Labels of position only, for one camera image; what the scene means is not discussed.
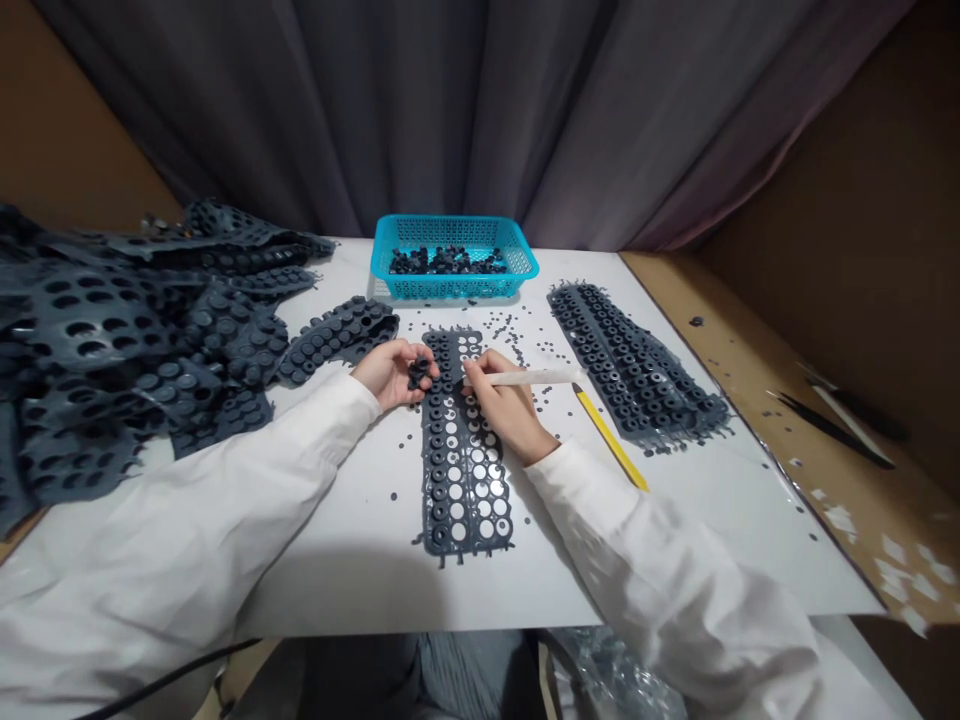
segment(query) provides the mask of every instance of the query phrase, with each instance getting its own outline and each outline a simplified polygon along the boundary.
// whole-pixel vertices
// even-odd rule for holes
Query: hand
[[[430,369],[420,381],[420,388],[410,390],[407,369],[418,356],[430,359]],[[433,384],[431,378],[440,377],[440,368],[433,359],[433,350],[426,345],[414,345],[403,339],[384,343],[367,355],[350,373],[359,380],[380,403],[383,412],[397,405],[420,402]]]
[[[552,453],[560,443],[543,429],[533,407],[529,385],[494,387],[487,380],[488,372],[515,372],[523,370],[495,350],[487,350],[477,362],[466,360],[464,372],[473,383],[463,392],[476,394],[490,427],[520,457],[523,466],[539,462]]]

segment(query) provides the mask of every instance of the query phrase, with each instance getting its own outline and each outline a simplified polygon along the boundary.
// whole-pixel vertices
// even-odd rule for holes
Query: curtain fold
[[[722,218],[911,5],[35,3],[182,202],[334,235],[506,215],[595,250]]]

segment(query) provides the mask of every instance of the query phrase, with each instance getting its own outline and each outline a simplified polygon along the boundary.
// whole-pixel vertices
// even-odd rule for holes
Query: white long-sleeve shirt
[[[73,718],[229,644],[379,413],[343,376],[262,430],[142,478],[63,577],[0,609],[0,717]],[[576,441],[527,472],[606,621],[700,715],[890,716],[786,590],[672,503]]]

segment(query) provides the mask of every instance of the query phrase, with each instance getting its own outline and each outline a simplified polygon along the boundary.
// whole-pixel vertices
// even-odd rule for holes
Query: cable
[[[232,653],[239,652],[240,650],[245,650],[248,647],[256,645],[260,642],[259,638],[252,640],[247,640],[246,642],[237,643],[236,645],[231,645],[230,647],[225,647],[220,650],[215,650],[212,653],[208,653],[203,657],[199,657],[193,662],[187,663],[181,668],[174,670],[173,672],[167,673],[159,680],[154,680],[149,685],[144,685],[142,688],[136,692],[132,692],[126,697],[122,697],[119,700],[110,703],[106,707],[100,708],[99,710],[94,710],[92,713],[87,713],[86,715],[81,715],[76,718],[76,720],[107,720],[107,718],[112,718],[114,715],[123,712],[131,705],[135,705],[144,698],[147,698],[153,695],[158,690],[165,688],[167,685],[172,683],[174,680],[177,680],[187,673],[193,672],[198,667],[211,663],[214,660],[219,660],[222,657],[231,655]]]

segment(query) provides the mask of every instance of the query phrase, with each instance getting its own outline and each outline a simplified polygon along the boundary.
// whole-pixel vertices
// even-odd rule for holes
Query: plastic bag
[[[558,675],[566,670],[570,676],[574,697],[572,704],[561,698],[564,720],[687,717],[683,696],[648,672],[609,627],[555,628],[545,635]]]

